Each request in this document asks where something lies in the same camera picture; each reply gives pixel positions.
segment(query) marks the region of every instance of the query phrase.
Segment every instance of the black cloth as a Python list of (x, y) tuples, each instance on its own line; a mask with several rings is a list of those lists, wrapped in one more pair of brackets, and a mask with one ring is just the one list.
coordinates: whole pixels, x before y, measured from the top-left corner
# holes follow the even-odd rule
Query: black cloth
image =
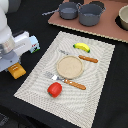
[(22, 55), (21, 65), (27, 73), (17, 80), (9, 72), (0, 72), (0, 105), (52, 128), (78, 128), (13, 96), (59, 31), (63, 31), (115, 45), (92, 128), (128, 128), (128, 44), (48, 24), (52, 14), (41, 14), (56, 10), (61, 3), (62, 0), (22, 0), (17, 12), (7, 14), (12, 32), (26, 30), (30, 36), (35, 35), (41, 49), (34, 54), (28, 51)]

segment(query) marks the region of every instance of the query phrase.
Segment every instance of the placemat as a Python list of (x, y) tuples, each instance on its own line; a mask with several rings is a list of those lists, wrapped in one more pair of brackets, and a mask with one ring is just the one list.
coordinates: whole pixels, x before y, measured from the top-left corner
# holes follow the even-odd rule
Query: placemat
[[(73, 44), (78, 42), (86, 43), (90, 47), (90, 53), (74, 48)], [(114, 47), (105, 42), (60, 31), (14, 96), (81, 128), (91, 128)], [(86, 90), (45, 77), (46, 71), (59, 75), (56, 63), (65, 56), (59, 52), (60, 49), (98, 59), (98, 63), (82, 60), (84, 72), (73, 79), (74, 82), (85, 85)], [(52, 98), (47, 93), (47, 88), (53, 82), (62, 85), (62, 92), (57, 98)]]

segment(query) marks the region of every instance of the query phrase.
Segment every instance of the knife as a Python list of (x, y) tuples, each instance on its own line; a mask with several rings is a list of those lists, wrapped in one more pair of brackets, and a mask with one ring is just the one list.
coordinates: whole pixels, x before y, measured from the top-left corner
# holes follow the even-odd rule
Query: knife
[(94, 63), (98, 62), (97, 59), (86, 57), (86, 56), (82, 56), (82, 55), (77, 55), (77, 54), (74, 54), (74, 53), (65, 52), (63, 50), (59, 50), (59, 52), (61, 52), (63, 54), (66, 54), (66, 55), (75, 55), (75, 56), (79, 57), (80, 59), (87, 60), (87, 61), (90, 61), (90, 62), (94, 62)]

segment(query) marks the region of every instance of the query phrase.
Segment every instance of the black table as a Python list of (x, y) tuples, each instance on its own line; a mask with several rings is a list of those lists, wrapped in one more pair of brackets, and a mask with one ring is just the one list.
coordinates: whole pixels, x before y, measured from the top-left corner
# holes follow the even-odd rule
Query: black table
[(41, 14), (56, 10), (62, 1), (22, 0), (17, 12), (7, 14), (8, 25), (12, 32), (26, 30), (30, 36), (35, 35), (41, 49), (34, 54), (28, 51), (22, 55), (21, 65), (27, 73), (17, 80), (9, 72), (0, 72), (0, 106), (31, 117), (52, 128), (78, 128), (68, 121), (13, 96), (59, 31), (63, 31), (115, 45), (92, 128), (128, 128), (128, 44), (49, 25), (48, 20), (52, 14), (47, 16)]

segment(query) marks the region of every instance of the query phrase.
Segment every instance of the banana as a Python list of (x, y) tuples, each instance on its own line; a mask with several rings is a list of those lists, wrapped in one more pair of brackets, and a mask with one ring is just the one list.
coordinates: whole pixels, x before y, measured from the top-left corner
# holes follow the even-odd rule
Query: banana
[(73, 47), (74, 48), (82, 49), (82, 50), (84, 50), (84, 51), (86, 51), (88, 53), (90, 52), (90, 48), (85, 43), (76, 43), (76, 44), (73, 45)]

